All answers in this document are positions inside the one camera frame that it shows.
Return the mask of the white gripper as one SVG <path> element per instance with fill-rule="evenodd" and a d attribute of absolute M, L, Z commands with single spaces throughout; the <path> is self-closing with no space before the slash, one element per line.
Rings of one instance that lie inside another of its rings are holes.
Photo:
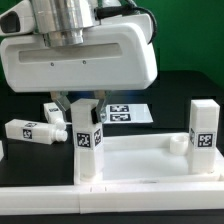
<path fill-rule="evenodd" d="M 153 13 L 132 3 L 21 0 L 0 14 L 0 58 L 16 92 L 51 92 L 70 120 L 64 91 L 94 91 L 94 124 L 107 119 L 109 90 L 145 89 L 157 76 Z"/>

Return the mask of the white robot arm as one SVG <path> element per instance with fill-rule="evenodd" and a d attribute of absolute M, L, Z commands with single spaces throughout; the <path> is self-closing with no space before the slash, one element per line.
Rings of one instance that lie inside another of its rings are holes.
<path fill-rule="evenodd" d="M 153 13 L 126 0 L 21 0 L 0 14 L 0 57 L 16 92 L 95 91 L 96 122 L 109 93 L 139 90 L 157 77 Z"/>

